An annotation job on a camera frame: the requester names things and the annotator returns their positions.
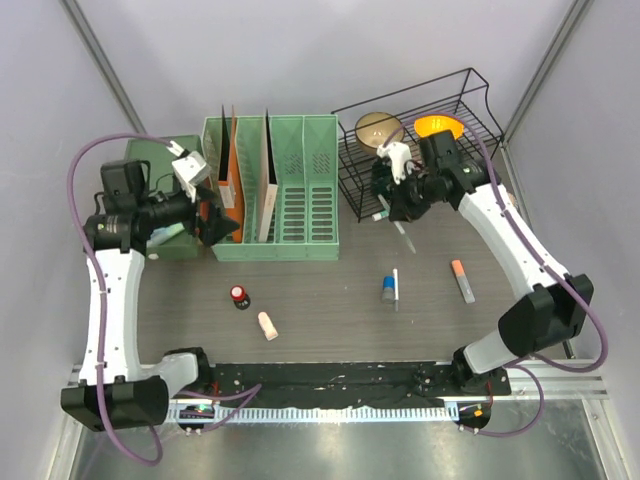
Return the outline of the white folder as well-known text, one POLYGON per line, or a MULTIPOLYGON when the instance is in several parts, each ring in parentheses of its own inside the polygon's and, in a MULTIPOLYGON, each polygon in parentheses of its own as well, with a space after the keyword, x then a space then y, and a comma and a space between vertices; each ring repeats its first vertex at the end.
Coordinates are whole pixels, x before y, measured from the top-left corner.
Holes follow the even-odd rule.
POLYGON ((269 237, 274 213, 278 182, 272 150, 269 112, 265 111, 261 130, 260 180, 257 208, 257 241, 265 243, 269 237))

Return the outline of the orange highlighter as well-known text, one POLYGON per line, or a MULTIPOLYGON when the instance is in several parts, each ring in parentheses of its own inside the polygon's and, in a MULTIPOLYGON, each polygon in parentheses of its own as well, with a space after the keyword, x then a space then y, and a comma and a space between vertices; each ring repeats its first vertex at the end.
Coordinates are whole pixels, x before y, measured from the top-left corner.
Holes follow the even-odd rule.
POLYGON ((467 304, 474 303, 475 296, 472 292, 472 289, 471 289, 471 286, 462 262, 459 259, 453 260, 451 262, 451 268, 464 301, 467 304))

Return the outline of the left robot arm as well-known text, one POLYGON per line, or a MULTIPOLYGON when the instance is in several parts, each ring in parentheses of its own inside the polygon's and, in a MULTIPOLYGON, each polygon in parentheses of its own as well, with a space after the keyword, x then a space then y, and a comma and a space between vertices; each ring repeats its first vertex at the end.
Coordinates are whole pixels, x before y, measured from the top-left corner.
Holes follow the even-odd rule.
POLYGON ((94 251, 87 259, 86 353, 78 386, 61 392, 62 409, 94 432, 104 431, 103 414, 113 429, 160 425, 180 391, 200 399, 212 389, 202 348, 170 350, 159 363, 143 366, 137 342, 139 286, 152 233, 180 224, 212 246, 239 227, 216 206, 216 195, 206 184, 210 171, 198 153, 173 161, 173 189, 165 194, 149 189, 150 164, 145 160, 101 167, 103 189, 84 225, 94 251))

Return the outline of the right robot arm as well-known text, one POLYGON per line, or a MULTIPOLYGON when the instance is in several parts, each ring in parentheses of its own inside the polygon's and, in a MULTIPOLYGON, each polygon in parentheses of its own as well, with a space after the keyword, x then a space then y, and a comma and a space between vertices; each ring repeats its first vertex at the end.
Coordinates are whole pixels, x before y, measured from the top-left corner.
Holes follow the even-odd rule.
POLYGON ((419 148, 423 168, 405 143, 377 149, 391 168, 391 219, 416 220, 434 203, 450 204, 485 241, 516 299, 494 331, 453 355, 453 386, 472 395, 499 368, 578 336, 594 287, 587 275, 570 274, 548 253, 495 170, 484 160, 464 159, 452 131, 421 138, 419 148))

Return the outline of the green pen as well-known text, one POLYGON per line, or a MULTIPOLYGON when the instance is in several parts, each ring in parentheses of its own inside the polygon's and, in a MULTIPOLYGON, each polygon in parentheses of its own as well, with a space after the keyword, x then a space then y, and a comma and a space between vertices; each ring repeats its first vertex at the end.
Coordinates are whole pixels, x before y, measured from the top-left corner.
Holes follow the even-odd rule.
MULTIPOLYGON (((382 194, 378 194, 377 195, 378 200, 382 206, 382 210, 381 211, 386 211, 388 213, 388 217, 385 218, 387 220, 390 219, 390 210, 391 207, 389 205, 389 203, 387 202, 387 200, 385 199, 385 197, 382 194)), ((401 223, 399 221, 393 221, 393 225, 395 226, 395 228, 397 229, 397 231, 399 232, 399 234, 402 236, 402 238, 404 239, 405 243, 407 244, 409 250, 411 251, 412 254, 416 254, 416 248, 413 244, 413 242, 411 241, 408 233, 406 232, 405 228, 401 225, 401 223)))

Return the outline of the green highlighter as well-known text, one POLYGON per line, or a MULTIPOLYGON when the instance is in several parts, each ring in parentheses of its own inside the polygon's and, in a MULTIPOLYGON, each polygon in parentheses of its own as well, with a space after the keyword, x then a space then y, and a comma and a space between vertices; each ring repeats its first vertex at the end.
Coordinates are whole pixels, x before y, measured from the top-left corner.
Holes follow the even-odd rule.
POLYGON ((184 231, 184 225, 182 223, 176 223, 167 227, 161 227, 155 229, 147 241, 148 248, 155 248, 160 246, 167 241, 173 239, 177 235, 181 234, 184 231))

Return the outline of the white pen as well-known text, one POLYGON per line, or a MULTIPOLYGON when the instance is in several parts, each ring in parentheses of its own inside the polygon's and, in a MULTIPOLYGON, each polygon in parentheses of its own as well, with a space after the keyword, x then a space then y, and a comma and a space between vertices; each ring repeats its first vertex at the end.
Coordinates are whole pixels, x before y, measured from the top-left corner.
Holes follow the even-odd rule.
POLYGON ((394 311, 399 312, 399 272, 397 268, 392 270, 394 279, 394 311))

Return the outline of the orange folder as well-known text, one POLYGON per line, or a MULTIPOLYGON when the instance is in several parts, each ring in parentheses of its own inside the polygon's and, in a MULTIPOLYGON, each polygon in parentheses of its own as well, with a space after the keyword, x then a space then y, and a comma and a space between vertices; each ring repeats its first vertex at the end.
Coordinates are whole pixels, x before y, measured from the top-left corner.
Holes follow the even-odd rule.
POLYGON ((226 215, 239 227, 231 234, 234 243, 241 243, 244 233, 244 194, 236 149, 237 118, 235 110, 227 116, 221 109, 218 187, 226 215))

